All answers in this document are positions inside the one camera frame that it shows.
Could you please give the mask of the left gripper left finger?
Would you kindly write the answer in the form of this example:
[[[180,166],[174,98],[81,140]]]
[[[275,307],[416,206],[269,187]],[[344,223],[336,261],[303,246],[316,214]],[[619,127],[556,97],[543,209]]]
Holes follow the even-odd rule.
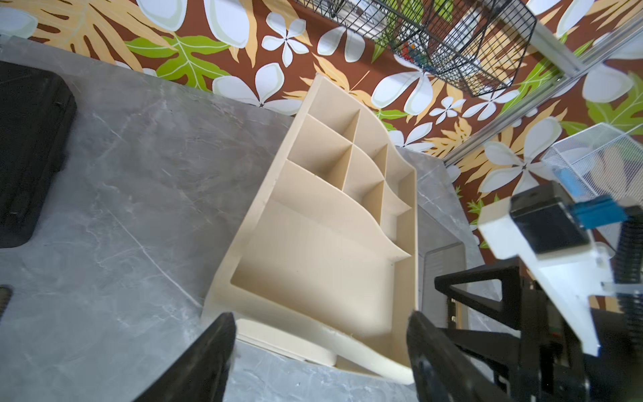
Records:
[[[138,401],[221,401],[233,365],[236,324],[220,314]]]

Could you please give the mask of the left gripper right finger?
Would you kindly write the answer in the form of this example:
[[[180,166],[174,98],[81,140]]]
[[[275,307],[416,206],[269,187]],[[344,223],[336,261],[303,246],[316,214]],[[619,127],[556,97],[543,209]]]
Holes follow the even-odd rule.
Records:
[[[419,401],[507,400],[507,394],[419,311],[410,315],[406,344]]]

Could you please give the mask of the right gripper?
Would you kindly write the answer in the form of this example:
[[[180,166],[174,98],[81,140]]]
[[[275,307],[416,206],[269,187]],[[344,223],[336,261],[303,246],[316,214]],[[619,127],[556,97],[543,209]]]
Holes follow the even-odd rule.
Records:
[[[494,384],[514,401],[640,401],[642,364],[624,315],[591,310],[600,351],[598,356],[588,355],[544,291],[522,284],[519,264],[512,258],[452,276],[456,285],[499,280],[500,301],[459,288],[454,298],[519,330],[519,336],[453,332],[452,342],[488,364]]]

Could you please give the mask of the grey drawer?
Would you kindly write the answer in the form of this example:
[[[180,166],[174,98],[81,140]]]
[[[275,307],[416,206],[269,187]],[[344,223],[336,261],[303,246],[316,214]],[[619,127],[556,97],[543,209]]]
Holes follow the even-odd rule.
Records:
[[[465,247],[454,243],[426,252],[420,263],[420,311],[437,328],[469,329],[467,307],[454,298],[457,290],[452,281],[467,267],[466,262]]]

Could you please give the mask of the beige drawer organizer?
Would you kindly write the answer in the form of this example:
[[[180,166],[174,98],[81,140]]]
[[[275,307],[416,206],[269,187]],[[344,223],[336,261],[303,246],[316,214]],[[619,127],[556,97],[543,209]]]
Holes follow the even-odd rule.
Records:
[[[402,385],[418,301],[417,172],[383,123],[318,75],[204,302],[237,337]]]

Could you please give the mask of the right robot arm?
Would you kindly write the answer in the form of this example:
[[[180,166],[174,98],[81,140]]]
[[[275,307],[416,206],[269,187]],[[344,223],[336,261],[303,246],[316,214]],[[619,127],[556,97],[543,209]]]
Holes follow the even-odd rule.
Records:
[[[450,340],[517,401],[641,397],[641,209],[499,202],[480,226],[496,263],[435,287],[520,336],[448,330]]]

